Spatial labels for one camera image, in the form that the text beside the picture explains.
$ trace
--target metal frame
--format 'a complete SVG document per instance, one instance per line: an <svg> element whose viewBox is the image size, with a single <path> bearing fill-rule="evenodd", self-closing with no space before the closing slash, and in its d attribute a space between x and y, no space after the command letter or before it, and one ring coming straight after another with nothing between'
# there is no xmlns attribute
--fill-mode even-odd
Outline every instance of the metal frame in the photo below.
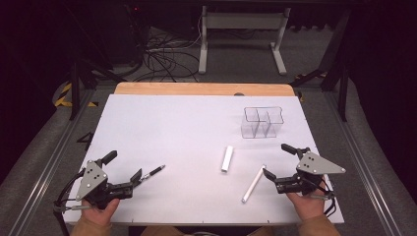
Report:
<svg viewBox="0 0 417 236"><path fill-rule="evenodd" d="M39 206L40 201L42 200L43 195L45 194L49 186L49 183L52 181L52 177L55 174L55 171L57 170L59 163L64 157L64 153L67 149L71 135L77 127L77 124L80 118L82 117L84 110L88 106L93 94L94 90L92 89L86 92L81 102L80 111L77 113L73 120L68 121L68 124L65 127L65 131L61 139L59 140L58 145L56 146L51 157L49 158L49 161L46 163L45 168L40 174L39 179L36 181L36 184L31 190L30 196L27 199L25 206L23 207L15 224L9 232L9 236L18 236L25 234L25 231L28 228L37 207Z"/></svg>
<svg viewBox="0 0 417 236"><path fill-rule="evenodd" d="M324 92L326 101L330 106L330 109L334 115L334 118L337 120L337 124L348 144L348 150L350 152L350 157L355 164L356 170L359 173L359 176L362 179L362 182L365 186L366 191L368 192L369 198L374 205L375 211L377 212L378 217L380 218L381 224L383 225L384 230L387 235L392 236L401 236L402 233L399 230L398 225L393 218L387 202L383 196L380 185L369 169L366 160L356 144L356 140L353 137L350 128L346 122L340 118L338 115L337 101L331 92Z"/></svg>
<svg viewBox="0 0 417 236"><path fill-rule="evenodd" d="M278 30L276 41L270 44L270 49L272 50L279 75L286 75L284 62L279 53L279 46L284 36L290 10L290 8L286 8L283 13L272 14L212 13L207 11L207 6L203 6L199 73L204 74L207 70L208 29L258 29Z"/></svg>

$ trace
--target wooden table edge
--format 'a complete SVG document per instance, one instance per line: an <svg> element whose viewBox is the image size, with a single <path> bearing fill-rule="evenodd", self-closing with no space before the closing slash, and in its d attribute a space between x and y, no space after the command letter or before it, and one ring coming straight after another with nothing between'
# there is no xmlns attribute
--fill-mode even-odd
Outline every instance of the wooden table edge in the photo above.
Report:
<svg viewBox="0 0 417 236"><path fill-rule="evenodd" d="M119 83L115 94L146 95L244 95L294 96L290 85L221 83Z"/></svg>

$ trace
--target white table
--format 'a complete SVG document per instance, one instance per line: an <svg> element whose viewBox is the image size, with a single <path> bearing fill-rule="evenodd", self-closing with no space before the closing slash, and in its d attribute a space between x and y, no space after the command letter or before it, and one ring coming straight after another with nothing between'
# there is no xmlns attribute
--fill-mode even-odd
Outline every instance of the white table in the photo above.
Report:
<svg viewBox="0 0 417 236"><path fill-rule="evenodd" d="M242 139L244 107L280 106L284 124L276 138ZM278 225L299 218L285 195L261 178L249 200L241 199L263 164L277 177L295 173L298 158L286 143L319 153L296 96L112 94L104 108L83 166L112 150L118 156L103 170L113 184L143 168L166 167L123 200L112 217L128 225ZM234 146L229 171L220 168ZM73 198L79 188L76 182ZM74 223L79 211L67 211ZM340 207L330 217L343 222Z"/></svg>

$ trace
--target white stick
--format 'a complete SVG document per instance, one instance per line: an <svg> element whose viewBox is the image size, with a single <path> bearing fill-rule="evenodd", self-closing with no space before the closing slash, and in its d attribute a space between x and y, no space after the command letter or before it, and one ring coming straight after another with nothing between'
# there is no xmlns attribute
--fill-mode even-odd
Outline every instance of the white stick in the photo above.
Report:
<svg viewBox="0 0 417 236"><path fill-rule="evenodd" d="M230 163L230 159L232 158L232 154L233 154L233 147L228 146L226 150L226 154L224 155L223 165L221 166L222 172L227 172L227 170L229 169L229 163Z"/></svg>
<svg viewBox="0 0 417 236"><path fill-rule="evenodd" d="M263 173L264 173L264 168L267 168L267 166L266 166L266 165L263 165L263 166L261 167L260 171L259 171L259 172L258 172L258 174L257 174L257 177L255 177L254 181L252 181L251 186L249 186L248 191L246 191L245 196L243 196L242 203L244 203L244 204L245 204L245 203L246 203L246 201L248 201L249 196L251 196L252 191L254 191L255 186L256 186L256 185L257 185L257 183L260 181L261 176L262 176L262 175L263 175Z"/></svg>

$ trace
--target clear plastic box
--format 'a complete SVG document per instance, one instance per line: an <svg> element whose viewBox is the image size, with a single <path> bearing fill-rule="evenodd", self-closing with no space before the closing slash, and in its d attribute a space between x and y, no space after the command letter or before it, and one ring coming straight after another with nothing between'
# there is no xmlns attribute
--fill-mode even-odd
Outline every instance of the clear plastic box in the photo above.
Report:
<svg viewBox="0 0 417 236"><path fill-rule="evenodd" d="M284 120L282 108L245 107L242 120L242 137L244 139L275 138Z"/></svg>

